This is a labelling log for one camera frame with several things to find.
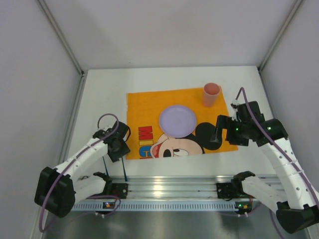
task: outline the cup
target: cup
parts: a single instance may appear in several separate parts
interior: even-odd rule
[[[220,86],[215,83],[208,83],[204,86],[203,104],[211,107],[215,103],[220,93]]]

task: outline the cartoon eye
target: cartoon eye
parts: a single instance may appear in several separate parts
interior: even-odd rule
[[[189,155],[189,153],[185,149],[177,148],[177,149],[174,149],[173,151],[174,151],[174,156],[187,156],[187,155]]]

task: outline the black cartoon ear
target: black cartoon ear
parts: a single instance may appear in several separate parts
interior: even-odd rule
[[[210,138],[213,135],[215,126],[211,123],[200,123],[195,129],[196,142],[203,148],[209,150],[216,150],[221,147],[222,142],[210,142]]]

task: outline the cartoon face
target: cartoon face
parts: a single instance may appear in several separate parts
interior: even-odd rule
[[[204,122],[196,127],[196,136],[190,134],[184,138],[174,138],[164,133],[151,147],[151,156],[153,158],[162,158],[199,155],[205,153],[204,148],[210,150],[218,149],[221,143],[210,142],[214,130],[215,126]]]

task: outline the white backdrop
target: white backdrop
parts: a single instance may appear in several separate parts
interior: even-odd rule
[[[319,1],[307,0],[263,72],[277,117],[319,190]]]
[[[84,69],[259,65],[295,0],[46,0]]]
[[[0,234],[27,239],[39,174],[57,163],[79,75],[34,0],[0,5]]]

